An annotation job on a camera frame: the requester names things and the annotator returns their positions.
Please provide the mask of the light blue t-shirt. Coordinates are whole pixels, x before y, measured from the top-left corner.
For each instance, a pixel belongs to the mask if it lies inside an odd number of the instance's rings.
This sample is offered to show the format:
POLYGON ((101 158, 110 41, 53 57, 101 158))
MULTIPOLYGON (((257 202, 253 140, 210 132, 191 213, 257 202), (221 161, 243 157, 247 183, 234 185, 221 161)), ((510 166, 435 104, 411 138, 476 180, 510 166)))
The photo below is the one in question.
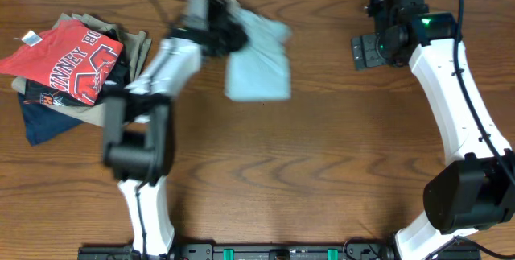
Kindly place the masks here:
POLYGON ((285 43, 290 28, 227 0, 229 13, 241 24, 248 41, 230 54, 225 74, 225 95, 233 101, 285 101, 291 97, 290 62, 285 43))

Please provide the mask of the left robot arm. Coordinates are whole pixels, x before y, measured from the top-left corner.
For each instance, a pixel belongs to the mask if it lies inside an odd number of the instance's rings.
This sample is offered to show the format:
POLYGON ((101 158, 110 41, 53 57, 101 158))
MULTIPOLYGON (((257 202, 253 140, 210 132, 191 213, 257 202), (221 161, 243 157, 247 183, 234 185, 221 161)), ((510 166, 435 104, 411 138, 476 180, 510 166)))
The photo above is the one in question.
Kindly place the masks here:
POLYGON ((248 36, 237 0, 186 0, 178 26, 161 40, 146 70, 105 98, 102 162, 125 197, 131 246, 82 248, 80 259, 168 259, 175 237, 167 206, 167 176, 175 155, 173 109, 205 56, 242 49, 248 36))

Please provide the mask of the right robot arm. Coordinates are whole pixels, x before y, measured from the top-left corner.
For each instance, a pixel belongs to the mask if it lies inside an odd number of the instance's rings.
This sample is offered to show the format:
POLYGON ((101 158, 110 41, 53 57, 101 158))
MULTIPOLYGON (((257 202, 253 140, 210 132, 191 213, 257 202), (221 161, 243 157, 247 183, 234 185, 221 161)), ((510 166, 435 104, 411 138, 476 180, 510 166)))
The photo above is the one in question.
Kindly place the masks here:
POLYGON ((406 66, 429 101, 444 169, 423 191, 422 213, 375 259, 478 259, 474 233, 514 214, 514 153, 492 120, 468 66, 462 12, 433 13, 425 0, 369 0, 372 34, 352 40, 357 69, 406 66))

